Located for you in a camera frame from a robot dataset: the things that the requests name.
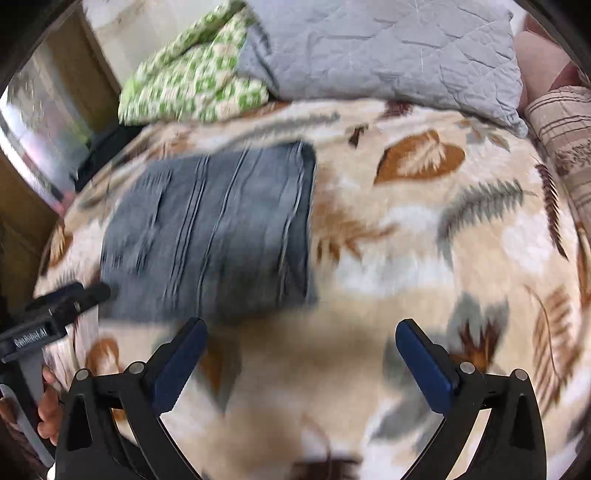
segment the green patterned cloth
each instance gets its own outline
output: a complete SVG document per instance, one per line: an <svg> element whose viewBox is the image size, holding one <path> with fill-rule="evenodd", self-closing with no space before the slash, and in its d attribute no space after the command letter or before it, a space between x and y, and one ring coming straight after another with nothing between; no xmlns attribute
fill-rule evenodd
<svg viewBox="0 0 591 480"><path fill-rule="evenodd" d="M250 22L244 3L230 0L143 62L121 93L121 123L215 122L265 104L265 85L236 74Z"/></svg>

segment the metal screw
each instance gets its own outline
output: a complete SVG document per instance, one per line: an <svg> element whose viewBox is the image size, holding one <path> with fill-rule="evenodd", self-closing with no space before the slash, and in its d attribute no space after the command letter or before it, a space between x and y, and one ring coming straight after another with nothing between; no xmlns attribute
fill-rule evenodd
<svg viewBox="0 0 591 480"><path fill-rule="evenodd" d="M462 362L460 364L460 370L465 374L472 374L476 371L476 367L472 365L470 362Z"/></svg>
<svg viewBox="0 0 591 480"><path fill-rule="evenodd" d="M76 372L77 380L84 380L85 378L88 378L88 370L86 368L83 368L82 370L78 370Z"/></svg>
<svg viewBox="0 0 591 480"><path fill-rule="evenodd" d="M515 370L515 376L520 380L527 380L527 373L525 373L525 370L522 370L521 368Z"/></svg>
<svg viewBox="0 0 591 480"><path fill-rule="evenodd" d="M129 366L129 373L130 374L140 374L144 371L144 364L142 362L134 362Z"/></svg>

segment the gray pillow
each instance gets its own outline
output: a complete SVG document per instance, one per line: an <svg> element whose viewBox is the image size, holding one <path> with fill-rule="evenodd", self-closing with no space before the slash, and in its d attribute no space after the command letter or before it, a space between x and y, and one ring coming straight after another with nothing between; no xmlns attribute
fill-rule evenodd
<svg viewBox="0 0 591 480"><path fill-rule="evenodd" d="M248 0L238 72L281 99L405 99L524 137L512 14L485 0Z"/></svg>

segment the blue gripper pad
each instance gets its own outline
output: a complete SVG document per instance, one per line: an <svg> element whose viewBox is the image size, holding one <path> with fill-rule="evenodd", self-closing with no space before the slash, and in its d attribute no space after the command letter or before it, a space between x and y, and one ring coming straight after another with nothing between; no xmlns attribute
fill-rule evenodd
<svg viewBox="0 0 591 480"><path fill-rule="evenodd" d="M447 415L460 379L445 349L429 340L412 319L398 324L395 338L396 347L431 410Z"/></svg>
<svg viewBox="0 0 591 480"><path fill-rule="evenodd" d="M173 409L206 346L205 322L191 318L169 344L160 347L167 348L169 356L152 385L152 407L156 413Z"/></svg>

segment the striped fabric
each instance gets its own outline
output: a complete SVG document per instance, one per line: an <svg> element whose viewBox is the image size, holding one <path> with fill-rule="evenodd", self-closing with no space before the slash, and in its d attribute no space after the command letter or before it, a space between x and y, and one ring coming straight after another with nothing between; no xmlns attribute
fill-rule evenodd
<svg viewBox="0 0 591 480"><path fill-rule="evenodd" d="M591 238L591 90L563 87L538 98L525 116L546 148Z"/></svg>

